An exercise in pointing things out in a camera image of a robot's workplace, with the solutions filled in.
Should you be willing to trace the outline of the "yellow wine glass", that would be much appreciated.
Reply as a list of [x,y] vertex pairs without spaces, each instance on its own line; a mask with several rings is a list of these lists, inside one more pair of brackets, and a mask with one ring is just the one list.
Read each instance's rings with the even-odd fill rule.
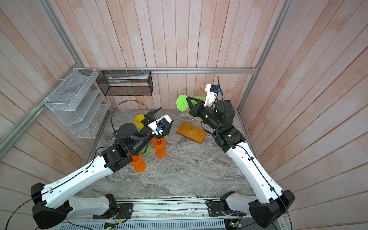
[[145,116],[142,115],[142,114],[135,116],[134,122],[135,122],[135,124],[136,124],[136,126],[137,126],[138,129],[144,128],[144,125],[142,124],[142,120],[144,118],[145,118]]

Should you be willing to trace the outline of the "orange wooden rack base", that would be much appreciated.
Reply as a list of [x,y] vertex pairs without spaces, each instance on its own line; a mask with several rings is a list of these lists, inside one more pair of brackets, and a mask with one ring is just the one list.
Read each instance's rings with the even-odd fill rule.
[[203,143],[207,135],[204,129],[185,121],[179,126],[176,133],[199,144]]

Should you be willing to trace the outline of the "orange wine glass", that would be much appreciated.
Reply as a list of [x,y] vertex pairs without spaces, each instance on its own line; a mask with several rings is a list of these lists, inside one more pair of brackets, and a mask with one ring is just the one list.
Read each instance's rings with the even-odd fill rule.
[[133,161],[130,163],[131,165],[134,166],[134,169],[136,172],[143,172],[145,171],[146,169],[146,163],[143,161],[143,157],[142,157],[142,154],[138,154],[137,156],[136,155],[132,155],[130,153],[130,156],[133,158]]
[[155,155],[158,158],[164,158],[167,154],[165,148],[165,138],[151,140],[153,147],[156,149]]

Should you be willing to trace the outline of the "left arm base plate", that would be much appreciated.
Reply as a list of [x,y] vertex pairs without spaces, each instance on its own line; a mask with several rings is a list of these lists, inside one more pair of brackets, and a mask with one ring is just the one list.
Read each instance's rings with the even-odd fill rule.
[[117,203],[113,204],[107,212],[102,215],[93,215],[93,219],[130,219],[132,216],[133,203]]

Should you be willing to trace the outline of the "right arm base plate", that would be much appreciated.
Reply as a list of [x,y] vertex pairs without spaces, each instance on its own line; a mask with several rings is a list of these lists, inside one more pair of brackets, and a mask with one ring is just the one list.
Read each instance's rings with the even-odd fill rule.
[[208,207],[208,213],[210,217],[220,217],[220,216],[246,216],[246,213],[233,211],[224,201],[213,201],[206,200],[205,204]]

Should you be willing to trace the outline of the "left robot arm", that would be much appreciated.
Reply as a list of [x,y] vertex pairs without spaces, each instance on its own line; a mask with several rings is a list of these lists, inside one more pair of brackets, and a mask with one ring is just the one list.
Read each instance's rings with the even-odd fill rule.
[[119,204],[111,194],[95,198],[78,199],[75,194],[95,181],[109,176],[134,161],[153,139],[162,139],[170,133],[172,119],[164,115],[156,119],[158,110],[148,112],[137,130],[132,123],[125,123],[114,131],[116,141],[106,147],[91,162],[56,182],[31,187],[33,219],[41,230],[57,226],[65,219],[93,216],[97,219],[114,218]]

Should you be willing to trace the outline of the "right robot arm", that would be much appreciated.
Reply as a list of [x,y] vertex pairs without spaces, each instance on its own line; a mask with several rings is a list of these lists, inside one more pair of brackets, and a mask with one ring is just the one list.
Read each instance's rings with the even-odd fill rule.
[[200,118],[213,129],[214,141],[241,169],[255,192],[256,200],[248,204],[245,204],[240,195],[229,192],[224,196],[227,207],[231,211],[249,212],[262,228],[267,228],[288,213],[295,201],[294,194],[282,189],[269,176],[250,150],[245,137],[233,125],[235,111],[231,101],[219,100],[214,107],[193,97],[187,97],[186,101],[189,114]]

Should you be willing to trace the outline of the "green wine glass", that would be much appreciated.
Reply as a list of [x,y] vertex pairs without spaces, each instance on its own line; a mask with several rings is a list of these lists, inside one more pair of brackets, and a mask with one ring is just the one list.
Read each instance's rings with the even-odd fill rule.
[[[176,99],[176,106],[177,106],[177,109],[181,112],[184,112],[186,111],[189,107],[188,107],[188,103],[186,101],[186,98],[187,96],[186,95],[180,95],[177,99]],[[196,96],[195,97],[196,99],[198,100],[201,100],[201,101],[205,101],[205,97],[202,97],[202,96]]]
[[149,154],[151,152],[151,146],[147,145],[142,151],[141,154]]

